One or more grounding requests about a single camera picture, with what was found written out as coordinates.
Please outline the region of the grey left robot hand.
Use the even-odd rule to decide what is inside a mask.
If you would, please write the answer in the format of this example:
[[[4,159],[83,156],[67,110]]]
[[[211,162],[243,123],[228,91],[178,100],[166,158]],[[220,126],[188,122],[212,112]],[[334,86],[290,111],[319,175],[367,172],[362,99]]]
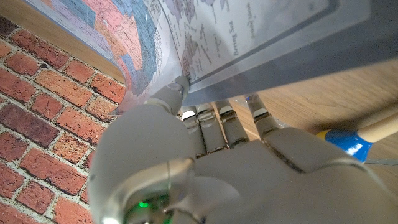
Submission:
[[[396,223],[397,197],[357,159],[279,128],[256,99],[249,141],[226,103],[187,128],[180,76],[114,121],[91,161],[95,223]]]

